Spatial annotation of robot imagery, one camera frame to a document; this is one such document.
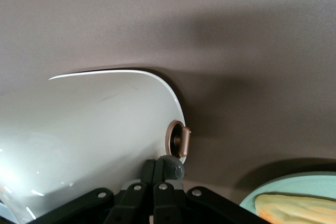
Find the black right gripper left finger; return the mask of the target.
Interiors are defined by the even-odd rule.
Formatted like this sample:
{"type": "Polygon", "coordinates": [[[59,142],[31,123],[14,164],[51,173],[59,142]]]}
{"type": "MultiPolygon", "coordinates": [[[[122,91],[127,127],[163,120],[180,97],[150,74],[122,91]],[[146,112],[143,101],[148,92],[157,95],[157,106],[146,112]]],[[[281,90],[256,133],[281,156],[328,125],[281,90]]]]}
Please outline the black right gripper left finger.
{"type": "Polygon", "coordinates": [[[150,191],[155,160],[145,161],[141,178],[126,182],[119,193],[94,189],[31,223],[147,223],[141,211],[150,191]]]}

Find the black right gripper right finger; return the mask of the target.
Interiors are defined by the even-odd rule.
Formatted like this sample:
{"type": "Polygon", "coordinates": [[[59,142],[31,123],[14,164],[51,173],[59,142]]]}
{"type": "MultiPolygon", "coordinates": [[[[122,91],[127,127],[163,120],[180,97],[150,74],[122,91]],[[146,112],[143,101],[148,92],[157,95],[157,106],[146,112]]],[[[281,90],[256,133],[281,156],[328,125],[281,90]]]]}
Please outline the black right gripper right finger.
{"type": "Polygon", "coordinates": [[[167,179],[174,170],[163,159],[155,162],[155,223],[267,223],[206,187],[193,187],[187,192],[174,188],[175,180],[167,179]]]}

